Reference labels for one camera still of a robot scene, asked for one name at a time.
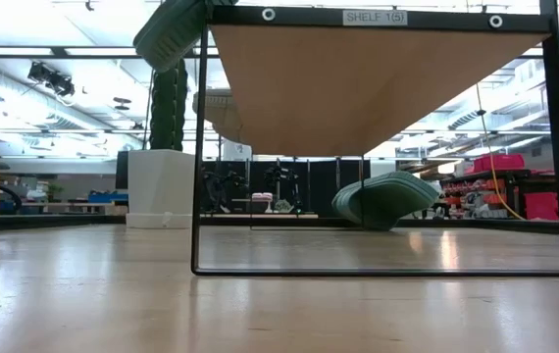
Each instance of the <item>green plant pot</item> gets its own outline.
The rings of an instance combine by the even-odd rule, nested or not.
[[[235,5],[238,0],[211,0],[210,5]],[[172,69],[201,37],[206,0],[167,0],[133,40],[136,52],[158,73]]]

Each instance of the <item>shelf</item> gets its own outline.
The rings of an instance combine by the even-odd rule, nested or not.
[[[495,175],[497,176],[497,178],[508,177],[508,176],[530,177],[531,176],[531,171],[529,171],[529,170],[495,171]],[[440,183],[441,183],[441,185],[443,185],[443,184],[454,183],[454,182],[478,180],[478,179],[481,179],[481,178],[482,179],[493,179],[493,173],[491,171],[488,171],[488,172],[476,173],[476,174],[472,174],[472,175],[468,175],[468,176],[458,176],[458,177],[453,177],[453,178],[450,178],[450,179],[442,180]]]
[[[206,118],[258,154],[363,155],[549,32],[542,16],[499,15],[496,29],[490,14],[265,10],[219,6],[209,20],[233,105]],[[348,12],[405,20],[347,25]]]

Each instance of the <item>black metal shelf frame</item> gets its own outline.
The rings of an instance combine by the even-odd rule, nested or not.
[[[451,31],[487,31],[487,32],[528,32],[546,33],[548,37],[542,43],[545,80],[547,85],[547,102],[550,116],[550,130],[554,158],[554,170],[557,178],[559,203],[559,23],[557,0],[539,0],[541,15],[505,15],[505,14],[448,14],[429,12],[403,12],[403,19],[395,18],[400,23],[378,25],[395,30],[451,30]],[[203,122],[205,121],[205,98],[208,68],[208,30],[209,25],[284,25],[284,26],[343,26],[342,9],[310,8],[263,8],[217,6],[208,9],[208,19],[201,35],[199,92],[196,126],[196,164],[195,192],[193,199],[191,269],[200,276],[248,276],[248,277],[559,277],[556,271],[510,271],[510,270],[400,270],[400,269],[360,269],[360,270],[237,270],[237,269],[202,269],[199,267],[199,230],[200,180],[203,161]],[[495,16],[501,25],[491,23]]]

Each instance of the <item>potted plant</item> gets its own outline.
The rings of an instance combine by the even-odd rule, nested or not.
[[[150,150],[130,151],[128,227],[188,228],[194,157],[182,152],[187,72],[183,59],[154,74]]]
[[[46,190],[46,197],[48,202],[61,202],[55,199],[55,195],[64,192],[64,187],[58,184],[48,184],[48,189]]]

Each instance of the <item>shelf label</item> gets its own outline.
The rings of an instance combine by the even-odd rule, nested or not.
[[[397,10],[343,10],[342,25],[408,25],[408,13]]]

